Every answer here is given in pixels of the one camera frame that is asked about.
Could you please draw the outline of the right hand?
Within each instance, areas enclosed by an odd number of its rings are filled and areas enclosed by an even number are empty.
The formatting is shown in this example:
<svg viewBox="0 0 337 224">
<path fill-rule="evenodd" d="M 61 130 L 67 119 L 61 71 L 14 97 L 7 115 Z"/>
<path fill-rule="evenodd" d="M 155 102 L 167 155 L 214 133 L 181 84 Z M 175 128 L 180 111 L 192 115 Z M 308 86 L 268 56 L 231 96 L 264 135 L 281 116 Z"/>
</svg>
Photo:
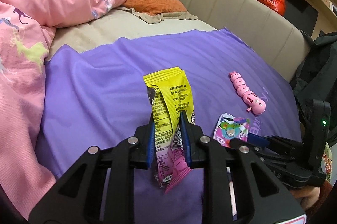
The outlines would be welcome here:
<svg viewBox="0 0 337 224">
<path fill-rule="evenodd" d="M 300 202 L 301 207 L 308 216 L 311 216 L 314 215 L 323 205 L 331 190 L 332 184 L 325 180 L 320 188 L 314 186 L 305 186 L 298 190 L 290 190 L 290 193 L 294 198 L 302 199 Z"/>
</svg>

